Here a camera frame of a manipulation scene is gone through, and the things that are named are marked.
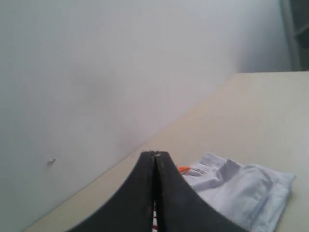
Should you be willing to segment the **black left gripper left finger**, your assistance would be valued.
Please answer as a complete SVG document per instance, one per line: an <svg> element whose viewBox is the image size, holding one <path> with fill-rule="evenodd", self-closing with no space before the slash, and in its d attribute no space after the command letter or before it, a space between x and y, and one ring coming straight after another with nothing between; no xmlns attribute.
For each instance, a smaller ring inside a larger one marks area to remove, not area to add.
<svg viewBox="0 0 309 232"><path fill-rule="evenodd" d="M142 152L116 193L70 232L151 232L155 153Z"/></svg>

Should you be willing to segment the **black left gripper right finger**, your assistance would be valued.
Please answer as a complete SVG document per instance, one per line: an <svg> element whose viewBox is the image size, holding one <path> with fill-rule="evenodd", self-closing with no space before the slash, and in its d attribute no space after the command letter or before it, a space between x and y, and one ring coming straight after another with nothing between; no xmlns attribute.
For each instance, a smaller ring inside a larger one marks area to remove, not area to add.
<svg viewBox="0 0 309 232"><path fill-rule="evenodd" d="M155 209L159 232L244 232L189 186L168 152L156 152Z"/></svg>

